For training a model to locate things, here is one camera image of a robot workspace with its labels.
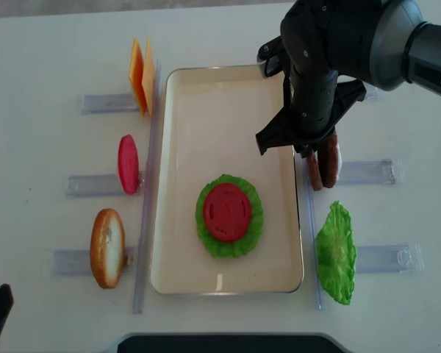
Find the tray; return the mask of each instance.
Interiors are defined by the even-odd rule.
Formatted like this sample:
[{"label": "tray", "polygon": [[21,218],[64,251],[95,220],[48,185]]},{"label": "tray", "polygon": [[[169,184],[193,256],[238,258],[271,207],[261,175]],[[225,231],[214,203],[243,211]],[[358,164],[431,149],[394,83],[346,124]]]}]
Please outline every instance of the tray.
[{"label": "tray", "polygon": [[[261,157],[255,134],[282,106],[280,75],[257,66],[174,71],[167,81],[151,284],[159,293],[292,292],[303,278],[291,147]],[[196,234],[201,189],[221,174],[250,181],[265,210],[262,238],[215,259]]]}]

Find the bread slice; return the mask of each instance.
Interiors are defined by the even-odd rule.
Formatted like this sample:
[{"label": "bread slice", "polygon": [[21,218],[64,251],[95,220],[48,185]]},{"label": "bread slice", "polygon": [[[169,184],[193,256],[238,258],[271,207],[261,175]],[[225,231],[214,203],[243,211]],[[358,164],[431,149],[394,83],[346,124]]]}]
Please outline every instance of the bread slice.
[{"label": "bread slice", "polygon": [[115,288],[121,277],[123,265],[123,222],[115,210],[101,210],[96,216],[91,234],[91,271],[101,288]]}]

